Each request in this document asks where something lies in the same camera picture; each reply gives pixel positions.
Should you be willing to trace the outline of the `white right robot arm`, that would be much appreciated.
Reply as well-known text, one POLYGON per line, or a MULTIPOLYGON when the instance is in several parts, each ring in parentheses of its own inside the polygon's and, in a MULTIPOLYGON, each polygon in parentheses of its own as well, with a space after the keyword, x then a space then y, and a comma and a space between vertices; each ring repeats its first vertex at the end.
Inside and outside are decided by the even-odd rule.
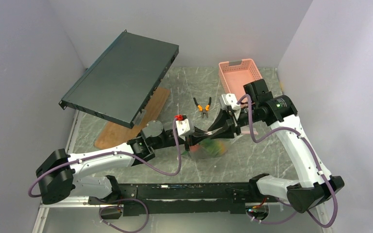
POLYGON ((296 170, 297 179, 276 178, 267 173, 250 179, 248 195, 253 201, 266 196, 286 200, 299 213, 304 213, 332 198, 344 186, 341 176, 334 176, 311 146, 301 124, 298 111, 286 95, 274 97, 264 80, 244 86, 245 95, 237 99, 233 93, 220 96, 221 110, 209 131, 211 138, 234 138, 241 127, 262 121, 271 131, 261 138, 276 135, 283 144, 296 170))

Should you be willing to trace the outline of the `pink plastic basket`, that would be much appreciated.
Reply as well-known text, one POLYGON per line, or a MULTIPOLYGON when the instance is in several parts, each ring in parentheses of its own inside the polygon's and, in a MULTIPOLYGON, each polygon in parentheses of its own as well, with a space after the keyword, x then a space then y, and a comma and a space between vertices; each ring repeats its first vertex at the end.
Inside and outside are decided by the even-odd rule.
POLYGON ((263 79, 253 59, 220 62, 218 67, 225 93, 235 94, 237 98, 245 94, 244 85, 263 79))

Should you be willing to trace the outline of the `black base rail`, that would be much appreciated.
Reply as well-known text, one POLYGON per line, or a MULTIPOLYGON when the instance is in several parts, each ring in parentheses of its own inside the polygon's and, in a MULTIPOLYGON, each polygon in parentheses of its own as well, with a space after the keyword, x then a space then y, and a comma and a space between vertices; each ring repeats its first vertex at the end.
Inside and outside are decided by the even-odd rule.
POLYGON ((109 201, 89 197, 90 205, 119 205, 123 216, 144 214, 245 214, 247 208, 268 200, 249 182, 119 184, 121 194, 109 201))

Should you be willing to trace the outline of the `orange black pliers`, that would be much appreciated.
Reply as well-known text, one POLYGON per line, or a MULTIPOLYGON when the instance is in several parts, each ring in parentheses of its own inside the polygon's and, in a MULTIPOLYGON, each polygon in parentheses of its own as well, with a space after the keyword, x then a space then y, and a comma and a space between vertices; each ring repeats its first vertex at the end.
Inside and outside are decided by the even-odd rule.
POLYGON ((211 103, 212 103, 212 98, 209 97, 209 99, 208 99, 208 104, 205 105, 205 106, 200 105, 200 104, 197 102, 197 100, 196 100, 195 97, 193 98, 193 100, 194 100, 194 104, 195 104, 195 106, 196 106, 196 107, 198 108, 198 110, 201 112, 201 116, 202 116, 202 118, 204 118, 204 117, 208 118, 208 112, 209 112, 209 110, 210 110, 210 106, 211 106, 211 103))

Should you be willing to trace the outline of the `dark rack server chassis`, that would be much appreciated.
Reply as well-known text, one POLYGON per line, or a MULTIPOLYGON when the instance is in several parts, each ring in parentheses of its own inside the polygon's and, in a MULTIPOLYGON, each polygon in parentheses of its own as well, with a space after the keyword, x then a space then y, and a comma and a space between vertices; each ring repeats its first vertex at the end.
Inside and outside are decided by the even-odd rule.
POLYGON ((123 31, 59 106, 131 129, 178 53, 179 45, 123 31))

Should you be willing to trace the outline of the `clear zip top bag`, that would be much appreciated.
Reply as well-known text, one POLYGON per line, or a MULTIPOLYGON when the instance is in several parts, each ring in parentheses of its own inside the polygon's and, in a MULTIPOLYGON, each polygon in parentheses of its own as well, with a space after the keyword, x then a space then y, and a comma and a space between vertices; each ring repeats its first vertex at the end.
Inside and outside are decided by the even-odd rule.
POLYGON ((188 155, 191 159, 209 159, 223 156, 231 147, 230 139, 210 139, 208 134, 195 132, 192 134, 192 139, 198 143, 189 146, 188 151, 183 154, 188 155))

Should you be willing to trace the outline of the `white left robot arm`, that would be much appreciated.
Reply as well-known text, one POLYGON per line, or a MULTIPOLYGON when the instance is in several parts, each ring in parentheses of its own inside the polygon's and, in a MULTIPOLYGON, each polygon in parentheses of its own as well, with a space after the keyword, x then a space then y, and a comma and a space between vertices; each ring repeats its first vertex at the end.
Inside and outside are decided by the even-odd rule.
POLYGON ((67 154, 65 149, 55 150, 36 170, 37 179, 28 190, 32 198, 41 198, 45 205, 58 203, 72 196, 91 196, 109 204, 119 200, 121 191, 112 175, 101 178, 94 173, 120 167, 145 164, 152 170, 176 176, 182 166, 181 145, 189 147, 210 138, 211 131, 203 131, 192 125, 189 119, 174 119, 172 129, 165 130, 160 121, 150 121, 137 137, 108 149, 86 153, 67 154), (154 167, 149 160, 155 150, 176 147, 177 169, 165 172, 154 167))

